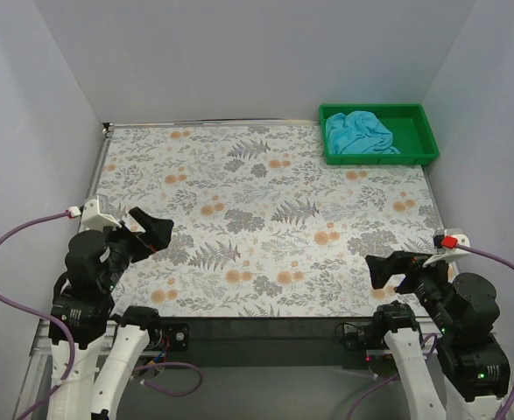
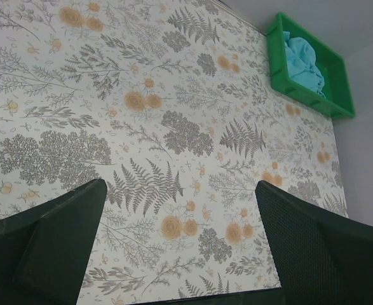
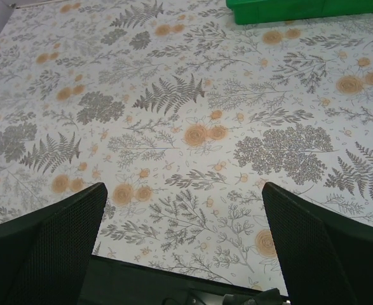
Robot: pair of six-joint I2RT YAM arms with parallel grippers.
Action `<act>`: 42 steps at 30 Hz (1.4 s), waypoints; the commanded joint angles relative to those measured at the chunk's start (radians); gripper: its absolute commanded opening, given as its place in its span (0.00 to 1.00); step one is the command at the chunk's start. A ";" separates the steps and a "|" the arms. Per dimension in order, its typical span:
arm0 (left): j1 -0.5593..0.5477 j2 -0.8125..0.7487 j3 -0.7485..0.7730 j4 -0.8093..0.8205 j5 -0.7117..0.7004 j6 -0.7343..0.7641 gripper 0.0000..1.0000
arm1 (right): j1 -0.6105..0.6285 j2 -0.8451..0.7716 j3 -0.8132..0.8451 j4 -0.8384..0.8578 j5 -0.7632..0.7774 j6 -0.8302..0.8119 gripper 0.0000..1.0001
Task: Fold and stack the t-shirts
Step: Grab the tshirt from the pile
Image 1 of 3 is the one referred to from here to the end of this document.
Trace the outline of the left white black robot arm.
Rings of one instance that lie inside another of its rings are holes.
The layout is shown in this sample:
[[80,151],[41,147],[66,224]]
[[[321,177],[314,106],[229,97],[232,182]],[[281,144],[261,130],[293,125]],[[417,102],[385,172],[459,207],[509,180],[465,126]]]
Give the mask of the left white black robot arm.
[[51,314],[56,320],[48,333],[52,382],[59,387],[49,401],[50,419],[115,418],[139,355],[162,341],[163,330],[154,323],[157,311],[134,308],[120,321],[103,367],[97,366],[114,307],[112,291],[130,265],[166,249],[172,239],[172,220],[138,207],[129,214],[142,231],[108,218],[68,243],[67,270],[54,287]]

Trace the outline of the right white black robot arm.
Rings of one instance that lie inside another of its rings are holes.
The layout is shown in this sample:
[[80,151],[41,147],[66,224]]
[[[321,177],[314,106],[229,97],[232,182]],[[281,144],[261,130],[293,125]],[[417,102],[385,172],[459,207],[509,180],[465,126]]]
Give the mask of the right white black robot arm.
[[395,251],[386,258],[368,255],[365,261],[373,289],[402,276],[396,292],[414,295],[439,331],[434,344],[444,374],[444,401],[433,385],[420,325],[409,305],[378,306],[366,328],[366,347],[387,347],[392,354],[410,417],[496,419],[509,393],[510,363],[492,333],[500,314],[494,286],[474,273],[448,279],[440,255]]

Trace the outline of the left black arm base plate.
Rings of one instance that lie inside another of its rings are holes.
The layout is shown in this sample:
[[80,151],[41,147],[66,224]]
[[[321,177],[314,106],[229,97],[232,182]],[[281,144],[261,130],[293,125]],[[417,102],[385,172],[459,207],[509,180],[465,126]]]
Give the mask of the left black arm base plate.
[[148,328],[149,342],[145,351],[184,352],[189,348],[190,325],[163,323]]

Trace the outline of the turquoise t shirt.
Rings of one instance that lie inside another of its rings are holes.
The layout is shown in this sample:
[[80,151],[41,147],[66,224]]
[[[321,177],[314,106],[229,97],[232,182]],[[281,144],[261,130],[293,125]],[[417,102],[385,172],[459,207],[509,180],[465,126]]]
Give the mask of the turquoise t shirt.
[[338,113],[325,122],[327,151],[334,155],[398,155],[393,134],[369,111]]

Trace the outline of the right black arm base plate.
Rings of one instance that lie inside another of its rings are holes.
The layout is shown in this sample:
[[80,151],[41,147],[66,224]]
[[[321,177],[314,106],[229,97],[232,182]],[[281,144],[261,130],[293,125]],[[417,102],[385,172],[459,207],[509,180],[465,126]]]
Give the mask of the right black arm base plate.
[[347,350],[366,350],[371,338],[371,328],[368,325],[342,322],[334,327],[334,336]]

